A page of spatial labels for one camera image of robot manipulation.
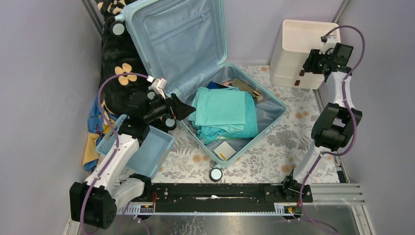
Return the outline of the teal folded cloth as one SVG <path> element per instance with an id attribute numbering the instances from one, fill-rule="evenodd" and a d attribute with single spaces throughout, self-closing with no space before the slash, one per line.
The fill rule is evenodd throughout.
<path id="1" fill-rule="evenodd" d="M 196 93 L 192 106 L 196 111 L 188 120 L 205 144 L 258 135 L 255 103 L 247 92 L 201 89 Z"/>
<path id="2" fill-rule="evenodd" d="M 198 88 L 192 106 L 196 111 L 188 120 L 196 127 L 208 126 L 229 132 L 244 129 L 246 92 L 238 89 Z"/>

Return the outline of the teal folded cloth top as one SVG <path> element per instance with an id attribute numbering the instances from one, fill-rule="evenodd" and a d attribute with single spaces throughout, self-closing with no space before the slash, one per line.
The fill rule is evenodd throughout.
<path id="1" fill-rule="evenodd" d="M 244 129 L 246 92 L 238 89 L 198 88 L 192 106 L 196 111 L 188 120 L 196 127 L 208 126 L 229 132 Z"/>

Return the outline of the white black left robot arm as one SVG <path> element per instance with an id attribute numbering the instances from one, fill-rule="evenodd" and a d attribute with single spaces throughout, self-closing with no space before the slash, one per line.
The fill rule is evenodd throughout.
<path id="1" fill-rule="evenodd" d="M 100 229 L 110 227 L 117 210 L 137 198 L 146 201 L 152 189 L 142 177 L 133 176 L 115 186 L 115 181 L 130 158 L 139 150 L 150 133 L 150 123 L 161 118 L 183 120 L 195 112 L 195 107 L 181 102 L 175 94 L 149 98 L 149 92 L 130 96 L 127 118 L 114 130 L 115 143 L 98 168 L 69 189 L 70 214 L 73 221 Z"/>

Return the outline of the white three-drawer storage cabinet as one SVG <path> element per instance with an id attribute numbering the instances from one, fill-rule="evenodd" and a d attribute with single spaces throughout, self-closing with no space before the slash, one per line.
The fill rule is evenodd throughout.
<path id="1" fill-rule="evenodd" d="M 337 26 L 336 23 L 285 19 L 270 61 L 271 84 L 318 89 L 324 76 L 305 72 L 302 66 L 312 49 L 322 49 L 321 36 Z"/>

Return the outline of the gold rectangular box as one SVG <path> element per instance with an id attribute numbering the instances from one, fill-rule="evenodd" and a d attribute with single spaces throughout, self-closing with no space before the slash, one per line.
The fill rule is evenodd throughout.
<path id="1" fill-rule="evenodd" d="M 262 97 L 262 93 L 237 78 L 231 81 L 231 85 L 237 87 L 241 91 L 248 92 L 253 97 L 254 101 L 259 101 Z"/>

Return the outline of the teal folded cloth bottom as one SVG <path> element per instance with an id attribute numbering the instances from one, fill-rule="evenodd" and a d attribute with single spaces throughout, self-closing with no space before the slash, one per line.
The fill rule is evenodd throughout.
<path id="1" fill-rule="evenodd" d="M 188 120 L 205 144 L 258 135 L 255 103 L 247 92 L 201 89 L 196 93 L 192 106 L 196 111 Z"/>

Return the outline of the floral patterned floor mat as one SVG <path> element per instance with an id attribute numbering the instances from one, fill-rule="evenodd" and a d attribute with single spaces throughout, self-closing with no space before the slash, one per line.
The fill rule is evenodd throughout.
<path id="1" fill-rule="evenodd" d="M 279 183 L 303 160 L 311 143 L 311 130 L 319 116 L 310 89 L 278 87 L 270 83 L 268 66 L 241 66 L 286 107 L 278 125 L 261 137 L 224 170 L 222 183 Z M 208 153 L 184 128 L 171 133 L 174 146 L 160 167 L 156 183 L 208 183 L 214 166 Z"/>

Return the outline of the dark blue flat item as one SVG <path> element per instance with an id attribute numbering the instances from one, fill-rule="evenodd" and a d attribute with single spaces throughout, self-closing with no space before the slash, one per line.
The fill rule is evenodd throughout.
<path id="1" fill-rule="evenodd" d="M 229 86 L 211 81 L 207 85 L 207 88 L 208 89 L 226 89 L 226 88 L 229 88 Z"/>

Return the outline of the light blue perforated plastic basket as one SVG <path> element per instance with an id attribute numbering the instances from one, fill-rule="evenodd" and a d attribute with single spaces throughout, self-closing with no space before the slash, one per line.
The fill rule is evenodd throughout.
<path id="1" fill-rule="evenodd" d="M 127 115 L 121 115 L 115 122 L 114 127 L 119 129 Z M 115 144 L 115 137 L 109 131 L 97 145 L 96 151 L 105 156 L 109 153 L 112 145 Z M 149 134 L 140 144 L 139 149 L 132 155 L 126 164 L 126 168 L 135 173 L 154 179 L 165 158 L 174 145 L 174 137 L 156 127 L 150 126 Z"/>

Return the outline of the black floral plush blanket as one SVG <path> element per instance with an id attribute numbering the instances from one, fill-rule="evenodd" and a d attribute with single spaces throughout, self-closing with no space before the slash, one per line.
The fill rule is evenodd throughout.
<path id="1" fill-rule="evenodd" d="M 140 73 L 147 75 L 135 45 L 128 32 L 116 36 L 110 25 L 115 16 L 132 0 L 97 0 L 97 9 L 104 19 L 101 44 L 101 79 L 100 84 L 109 77 L 120 75 L 108 82 L 101 94 L 101 105 L 108 113 L 119 116 L 127 113 L 130 96 L 136 92 L 146 92 L 150 83 L 143 77 L 130 75 Z"/>

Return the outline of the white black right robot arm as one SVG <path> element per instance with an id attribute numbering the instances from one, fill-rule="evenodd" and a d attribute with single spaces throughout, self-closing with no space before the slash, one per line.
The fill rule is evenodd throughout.
<path id="1" fill-rule="evenodd" d="M 303 65 L 305 72 L 324 76 L 330 96 L 312 128 L 310 149 L 291 174 L 298 184 L 309 184 L 323 157 L 336 155 L 338 150 L 351 146 L 355 139 L 357 125 L 363 114 L 355 109 L 351 101 L 352 69 L 347 63 L 352 51 L 352 46 L 341 43 L 313 49 Z"/>

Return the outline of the blue yellow cloth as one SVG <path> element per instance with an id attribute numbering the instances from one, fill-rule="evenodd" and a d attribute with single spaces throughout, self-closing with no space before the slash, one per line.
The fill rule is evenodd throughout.
<path id="1" fill-rule="evenodd" d="M 96 146 L 110 130 L 109 125 L 104 120 L 103 116 L 110 121 L 110 124 L 114 124 L 118 119 L 118 116 L 114 115 L 112 112 L 108 112 L 105 102 L 99 101 L 98 97 L 96 97 L 90 110 L 90 116 L 87 120 L 88 138 L 82 163 L 82 167 L 85 171 L 91 171 L 97 166 L 100 154 L 96 151 Z"/>

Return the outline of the light blue ribbed suitcase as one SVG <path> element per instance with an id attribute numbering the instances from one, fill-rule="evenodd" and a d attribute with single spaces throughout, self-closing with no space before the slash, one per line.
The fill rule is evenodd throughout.
<path id="1" fill-rule="evenodd" d="M 268 134 L 286 111 L 285 105 L 265 87 L 254 81 L 235 64 L 226 63 L 227 39 L 224 7 L 221 0 L 140 0 L 126 5 L 115 17 L 125 24 L 149 75 L 167 80 L 166 92 L 175 93 L 192 104 L 200 87 L 209 82 L 235 78 L 262 93 L 254 101 L 258 135 L 249 139 L 221 139 L 209 144 L 197 137 L 188 117 L 184 128 L 215 161 L 210 179 L 219 181 L 223 169 L 233 164 L 261 137 Z M 227 161 L 213 150 L 226 141 L 236 153 Z"/>

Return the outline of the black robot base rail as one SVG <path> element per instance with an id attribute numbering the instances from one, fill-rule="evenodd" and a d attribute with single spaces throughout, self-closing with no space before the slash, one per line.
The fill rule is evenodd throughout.
<path id="1" fill-rule="evenodd" d="M 144 192 L 134 196 L 140 213 L 280 213 L 297 215 L 301 202 L 313 202 L 310 186 L 282 184 L 189 184 L 144 181 Z"/>

